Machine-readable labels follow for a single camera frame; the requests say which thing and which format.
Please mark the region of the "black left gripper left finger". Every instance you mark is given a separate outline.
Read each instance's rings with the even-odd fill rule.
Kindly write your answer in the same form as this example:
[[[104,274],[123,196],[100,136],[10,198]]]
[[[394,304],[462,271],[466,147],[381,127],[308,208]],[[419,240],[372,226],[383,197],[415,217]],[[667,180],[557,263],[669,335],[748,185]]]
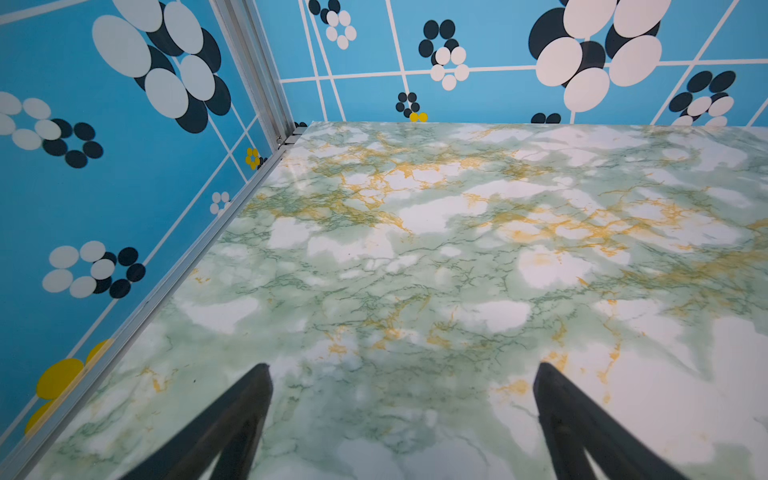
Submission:
[[[246,479],[266,422],[273,383],[269,365],[244,374],[126,479]]]

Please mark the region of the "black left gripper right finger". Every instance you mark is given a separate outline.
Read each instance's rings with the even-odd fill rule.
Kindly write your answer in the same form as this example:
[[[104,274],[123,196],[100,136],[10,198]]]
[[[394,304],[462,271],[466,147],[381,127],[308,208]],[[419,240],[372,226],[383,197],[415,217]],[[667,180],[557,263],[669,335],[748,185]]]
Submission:
[[[557,479],[594,479],[592,463],[609,479],[685,479],[552,364],[539,364],[533,393]]]

